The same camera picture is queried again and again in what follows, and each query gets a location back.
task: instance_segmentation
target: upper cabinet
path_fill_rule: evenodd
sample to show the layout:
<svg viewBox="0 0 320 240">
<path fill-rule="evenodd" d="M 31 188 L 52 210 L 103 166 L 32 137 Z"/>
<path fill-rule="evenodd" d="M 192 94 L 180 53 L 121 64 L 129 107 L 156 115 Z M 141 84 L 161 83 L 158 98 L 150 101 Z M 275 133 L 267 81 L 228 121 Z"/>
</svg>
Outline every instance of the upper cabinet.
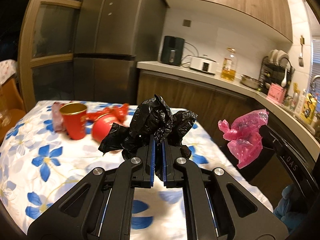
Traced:
<svg viewBox="0 0 320 240">
<path fill-rule="evenodd" d="M 166 0 L 171 8 L 202 11 L 244 24 L 274 41 L 292 42 L 288 0 Z"/>
</svg>

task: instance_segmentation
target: gloved hand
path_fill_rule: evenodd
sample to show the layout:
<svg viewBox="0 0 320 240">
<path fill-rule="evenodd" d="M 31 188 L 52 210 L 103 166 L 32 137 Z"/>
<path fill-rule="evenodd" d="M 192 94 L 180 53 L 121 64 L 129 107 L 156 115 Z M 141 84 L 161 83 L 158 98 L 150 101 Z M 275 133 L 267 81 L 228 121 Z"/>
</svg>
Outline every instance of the gloved hand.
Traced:
<svg viewBox="0 0 320 240">
<path fill-rule="evenodd" d="M 293 203 L 291 198 L 293 190 L 294 185 L 289 185 L 282 191 L 282 199 L 273 211 L 274 215 L 287 226 L 290 234 L 307 216 L 303 213 L 290 212 Z"/>
</svg>

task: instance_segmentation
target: wooden door frame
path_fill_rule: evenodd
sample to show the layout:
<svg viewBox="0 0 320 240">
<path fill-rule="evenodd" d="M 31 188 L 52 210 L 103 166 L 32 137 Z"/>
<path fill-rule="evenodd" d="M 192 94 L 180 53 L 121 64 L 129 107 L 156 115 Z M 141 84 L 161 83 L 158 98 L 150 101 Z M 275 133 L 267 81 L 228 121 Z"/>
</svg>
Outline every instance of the wooden door frame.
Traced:
<svg viewBox="0 0 320 240">
<path fill-rule="evenodd" d="M 20 91 L 27 112 L 29 112 L 36 105 L 32 80 L 32 68 L 73 60 L 73 53 L 38 58 L 32 57 L 34 41 L 33 34 L 35 31 L 36 18 L 41 4 L 64 6 L 73 9 L 81 8 L 81 2 L 75 0 L 29 0 L 21 26 L 18 48 Z"/>
</svg>

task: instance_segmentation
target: table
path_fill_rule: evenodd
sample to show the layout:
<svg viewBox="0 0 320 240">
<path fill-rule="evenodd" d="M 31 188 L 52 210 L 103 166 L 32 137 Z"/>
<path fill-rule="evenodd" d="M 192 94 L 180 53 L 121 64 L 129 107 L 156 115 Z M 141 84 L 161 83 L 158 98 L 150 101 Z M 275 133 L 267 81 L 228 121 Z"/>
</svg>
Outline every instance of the table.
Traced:
<svg viewBox="0 0 320 240">
<path fill-rule="evenodd" d="M 91 137 L 71 140 L 65 132 L 55 133 L 51 107 L 54 101 L 40 101 L 6 135 L 0 147 L 0 199 L 17 225 L 27 233 L 30 224 L 95 167 L 117 168 L 121 151 L 102 153 Z M 82 102 L 88 112 L 108 104 Z M 137 106 L 130 106 L 124 125 L 129 126 Z M 181 109 L 172 109 L 176 113 Z M 257 187 L 251 186 L 231 165 L 210 136 L 195 122 L 182 141 L 192 151 L 199 167 L 224 168 L 242 186 L 273 210 Z M 132 208 L 130 239 L 187 239 L 182 189 L 167 189 L 155 176 L 151 189 L 137 188 Z"/>
</svg>

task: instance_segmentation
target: rice cooker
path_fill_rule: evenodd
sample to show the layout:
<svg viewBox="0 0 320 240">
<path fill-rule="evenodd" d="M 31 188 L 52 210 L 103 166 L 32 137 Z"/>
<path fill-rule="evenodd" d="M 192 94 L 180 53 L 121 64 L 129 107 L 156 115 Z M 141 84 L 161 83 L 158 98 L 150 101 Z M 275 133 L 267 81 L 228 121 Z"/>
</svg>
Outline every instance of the rice cooker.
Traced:
<svg viewBox="0 0 320 240">
<path fill-rule="evenodd" d="M 218 63 L 209 59 L 207 55 L 203 55 L 202 57 L 191 57 L 190 69 L 215 75 L 217 67 Z"/>
</svg>

